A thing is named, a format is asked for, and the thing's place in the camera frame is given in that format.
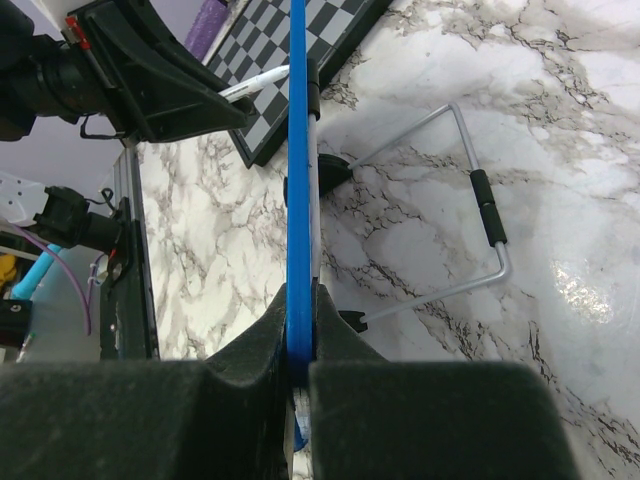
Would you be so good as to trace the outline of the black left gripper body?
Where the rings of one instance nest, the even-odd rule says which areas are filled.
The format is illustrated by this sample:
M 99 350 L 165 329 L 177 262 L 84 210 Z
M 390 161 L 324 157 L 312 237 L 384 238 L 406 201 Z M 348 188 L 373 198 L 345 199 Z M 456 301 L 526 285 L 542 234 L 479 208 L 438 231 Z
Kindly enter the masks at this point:
M 80 137 L 132 145 L 150 139 L 150 11 L 64 9 L 62 33 L 87 77 L 92 106 Z

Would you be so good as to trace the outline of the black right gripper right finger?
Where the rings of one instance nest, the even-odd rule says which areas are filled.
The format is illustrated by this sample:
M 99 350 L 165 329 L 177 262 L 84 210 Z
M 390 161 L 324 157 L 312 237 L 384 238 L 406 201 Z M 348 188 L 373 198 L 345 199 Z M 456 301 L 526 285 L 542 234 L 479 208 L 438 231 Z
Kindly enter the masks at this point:
M 549 390 L 509 362 L 392 362 L 316 293 L 309 369 L 318 479 L 575 479 Z

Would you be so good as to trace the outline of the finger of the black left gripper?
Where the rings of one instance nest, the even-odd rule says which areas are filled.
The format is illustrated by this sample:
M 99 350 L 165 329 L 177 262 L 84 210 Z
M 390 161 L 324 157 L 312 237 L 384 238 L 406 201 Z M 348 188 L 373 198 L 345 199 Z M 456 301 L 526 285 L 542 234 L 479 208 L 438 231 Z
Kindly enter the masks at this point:
M 229 103 L 220 96 L 228 84 L 175 38 L 150 2 L 97 1 L 82 9 L 150 11 L 150 139 L 144 142 L 174 142 L 247 125 L 250 101 Z

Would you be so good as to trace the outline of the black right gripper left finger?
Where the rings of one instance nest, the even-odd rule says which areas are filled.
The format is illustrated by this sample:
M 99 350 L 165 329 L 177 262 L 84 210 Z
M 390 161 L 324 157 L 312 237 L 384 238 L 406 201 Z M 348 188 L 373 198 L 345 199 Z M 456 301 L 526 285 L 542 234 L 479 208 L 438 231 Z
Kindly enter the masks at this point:
M 5 479 L 286 479 L 286 294 L 205 360 L 1 370 Z

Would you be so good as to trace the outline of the white blue whiteboard marker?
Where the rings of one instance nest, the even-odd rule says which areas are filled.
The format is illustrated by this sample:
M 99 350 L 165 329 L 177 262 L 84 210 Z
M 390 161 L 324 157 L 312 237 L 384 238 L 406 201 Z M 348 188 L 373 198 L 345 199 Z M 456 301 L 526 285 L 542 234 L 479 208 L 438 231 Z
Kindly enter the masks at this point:
M 279 66 L 222 90 L 219 95 L 229 103 L 234 103 L 242 98 L 259 92 L 268 85 L 285 79 L 288 75 L 289 66 Z

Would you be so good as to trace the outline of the blue framed whiteboard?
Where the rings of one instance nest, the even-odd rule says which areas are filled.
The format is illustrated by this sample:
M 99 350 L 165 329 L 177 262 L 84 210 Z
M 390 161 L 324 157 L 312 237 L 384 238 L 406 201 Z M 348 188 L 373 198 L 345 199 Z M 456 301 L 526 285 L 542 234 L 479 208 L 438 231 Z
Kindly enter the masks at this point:
M 319 278 L 319 79 L 307 54 L 306 3 L 290 10 L 290 72 L 287 177 L 286 353 L 295 399 L 309 389 L 315 358 L 316 292 Z

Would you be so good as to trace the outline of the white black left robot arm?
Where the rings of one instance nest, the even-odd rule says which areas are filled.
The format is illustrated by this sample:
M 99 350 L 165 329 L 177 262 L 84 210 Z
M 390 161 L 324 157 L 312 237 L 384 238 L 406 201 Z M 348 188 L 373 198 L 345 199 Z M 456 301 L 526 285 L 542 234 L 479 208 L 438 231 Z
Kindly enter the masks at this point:
M 39 117 L 84 127 L 102 115 L 125 145 L 169 143 L 240 129 L 249 99 L 222 96 L 227 83 L 173 35 L 148 1 L 41 1 L 62 34 L 34 32 L 13 2 L 1 4 L 1 138 L 30 135 Z

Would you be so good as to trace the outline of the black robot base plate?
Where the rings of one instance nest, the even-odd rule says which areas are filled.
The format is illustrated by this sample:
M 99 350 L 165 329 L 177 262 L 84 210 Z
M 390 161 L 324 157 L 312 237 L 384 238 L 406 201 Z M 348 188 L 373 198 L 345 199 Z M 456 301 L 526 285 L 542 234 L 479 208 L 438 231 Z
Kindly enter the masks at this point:
M 114 219 L 121 232 L 100 288 L 100 358 L 157 360 L 159 341 L 142 221 L 127 197 L 120 199 Z

